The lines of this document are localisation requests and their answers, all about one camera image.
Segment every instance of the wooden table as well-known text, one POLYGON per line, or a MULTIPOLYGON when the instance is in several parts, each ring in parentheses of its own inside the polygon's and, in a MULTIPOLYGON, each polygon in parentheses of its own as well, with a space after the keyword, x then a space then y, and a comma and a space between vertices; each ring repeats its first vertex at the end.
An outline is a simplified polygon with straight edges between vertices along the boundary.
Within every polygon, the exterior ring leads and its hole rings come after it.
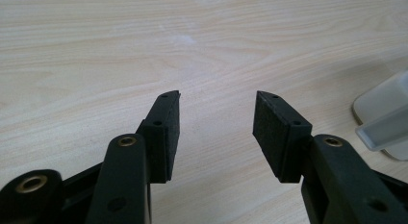
POLYGON ((274 178, 251 135, 257 90, 313 134, 368 151, 351 105, 408 66, 408 0, 0 0, 0 186, 33 169, 66 179, 181 92, 173 179, 153 223, 308 223, 299 185, 274 178))

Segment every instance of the white object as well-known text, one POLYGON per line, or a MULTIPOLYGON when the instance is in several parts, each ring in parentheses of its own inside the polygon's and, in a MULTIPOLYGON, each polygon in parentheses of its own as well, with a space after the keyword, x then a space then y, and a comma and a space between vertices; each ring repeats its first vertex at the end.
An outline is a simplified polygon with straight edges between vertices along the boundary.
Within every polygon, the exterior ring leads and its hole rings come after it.
POLYGON ((371 151, 408 160, 408 71, 358 97, 353 109, 363 123, 356 133, 371 151))

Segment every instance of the screw hole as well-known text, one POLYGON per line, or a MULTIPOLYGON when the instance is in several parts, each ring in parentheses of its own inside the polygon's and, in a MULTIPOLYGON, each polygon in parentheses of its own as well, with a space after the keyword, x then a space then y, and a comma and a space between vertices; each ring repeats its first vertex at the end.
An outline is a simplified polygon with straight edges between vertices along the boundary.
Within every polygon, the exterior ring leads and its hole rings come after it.
POLYGON ((333 147, 342 147, 343 143, 335 138, 328 137, 324 139, 324 142, 333 147))
POLYGON ((29 193, 38 190, 47 183, 47 177, 44 175, 35 175, 24 179, 16 188, 18 193, 29 193))
POLYGON ((379 212, 386 212, 388 210, 387 205, 383 201, 381 201, 381 200, 379 200, 377 198, 369 198, 369 199, 367 199, 366 203, 371 208, 373 208, 373 209, 375 209, 376 211, 379 211, 379 212))
POLYGON ((136 139, 134 137, 123 137, 117 142, 119 146, 130 146, 135 143, 136 139))
POLYGON ((112 199, 108 203, 108 211, 110 212, 118 212, 122 210, 126 206, 126 199, 124 197, 119 197, 112 199))

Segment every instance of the table surface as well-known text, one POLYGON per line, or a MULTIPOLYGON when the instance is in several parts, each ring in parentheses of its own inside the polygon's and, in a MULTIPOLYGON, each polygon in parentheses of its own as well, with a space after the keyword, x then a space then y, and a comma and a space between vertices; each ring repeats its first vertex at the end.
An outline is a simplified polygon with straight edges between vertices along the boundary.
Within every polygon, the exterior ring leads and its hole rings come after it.
POLYGON ((347 139, 376 170, 351 106, 408 66, 408 0, 0 0, 0 186, 34 169, 64 179, 181 92, 173 179, 153 223, 308 223, 299 185, 274 178, 252 133, 257 90, 313 135, 347 139))

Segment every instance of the light wood grain surface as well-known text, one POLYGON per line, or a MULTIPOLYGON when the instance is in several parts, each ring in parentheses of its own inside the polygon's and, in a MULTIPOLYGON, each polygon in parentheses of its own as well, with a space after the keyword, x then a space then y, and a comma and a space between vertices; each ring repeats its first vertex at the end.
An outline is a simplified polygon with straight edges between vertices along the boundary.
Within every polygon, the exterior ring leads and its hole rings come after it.
POLYGON ((66 179, 181 92, 173 180, 153 223, 308 223, 299 185, 274 178, 251 135, 256 90, 313 134, 368 151, 351 105, 408 66, 408 0, 0 0, 0 186, 34 169, 66 179))

